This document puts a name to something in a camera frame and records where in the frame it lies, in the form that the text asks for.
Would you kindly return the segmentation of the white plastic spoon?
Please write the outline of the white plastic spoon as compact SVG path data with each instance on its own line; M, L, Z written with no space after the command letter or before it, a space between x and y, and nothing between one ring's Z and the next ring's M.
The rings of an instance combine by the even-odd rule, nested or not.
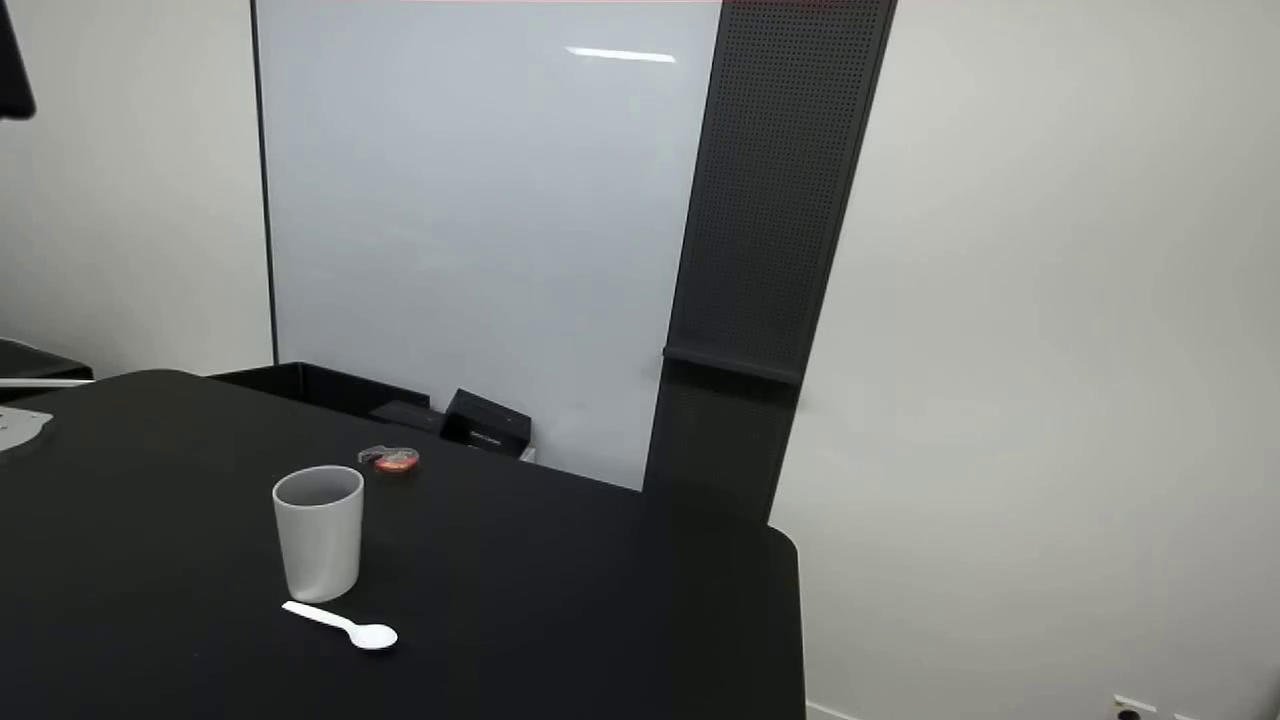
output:
M398 644L398 630L393 622L361 622L361 620L346 620L340 612L327 612L327 607L316 607L316 602L300 602L300 601L284 601L278 607L289 617L300 617L300 620L310 620L310 622L345 630L346 644L361 647L361 652L388 652L388 647Z

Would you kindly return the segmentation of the white ceramic mug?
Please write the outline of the white ceramic mug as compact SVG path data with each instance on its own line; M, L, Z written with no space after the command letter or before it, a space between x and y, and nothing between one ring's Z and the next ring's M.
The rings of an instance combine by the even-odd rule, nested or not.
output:
M310 465L272 483L284 582L291 601L327 602L354 588L364 542L364 475Z

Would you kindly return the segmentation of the small black box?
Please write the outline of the small black box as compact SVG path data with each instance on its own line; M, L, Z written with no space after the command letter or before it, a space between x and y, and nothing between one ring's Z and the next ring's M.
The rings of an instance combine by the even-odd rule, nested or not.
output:
M502 457L525 457L532 446L532 419L517 409L502 409L497 398L485 398L461 387L447 398L440 437L454 445L502 450Z

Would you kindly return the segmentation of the large whiteboard panel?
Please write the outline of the large whiteboard panel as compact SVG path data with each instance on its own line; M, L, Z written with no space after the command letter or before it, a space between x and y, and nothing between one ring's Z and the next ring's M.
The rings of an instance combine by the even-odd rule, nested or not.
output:
M643 479L721 0L251 0L276 353Z

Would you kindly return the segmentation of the orange tape roll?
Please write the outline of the orange tape roll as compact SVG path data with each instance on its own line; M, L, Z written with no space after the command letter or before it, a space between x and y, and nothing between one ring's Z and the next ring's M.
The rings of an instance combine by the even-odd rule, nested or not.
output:
M393 446L393 445L377 445L377 446L361 446L354 465L379 470L379 475L410 475L421 466L421 450L417 446Z

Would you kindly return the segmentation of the dark vertical pillar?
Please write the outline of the dark vertical pillar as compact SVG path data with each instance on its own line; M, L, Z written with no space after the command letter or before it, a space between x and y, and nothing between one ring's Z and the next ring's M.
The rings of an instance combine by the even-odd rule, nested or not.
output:
M765 524L895 0L724 0L643 493Z

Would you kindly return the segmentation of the black monitor corner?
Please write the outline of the black monitor corner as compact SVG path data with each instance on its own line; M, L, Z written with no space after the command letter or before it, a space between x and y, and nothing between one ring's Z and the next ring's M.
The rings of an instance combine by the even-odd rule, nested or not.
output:
M0 0L0 116L3 118L33 118L36 116L36 94L33 94L23 54L21 54L3 0Z

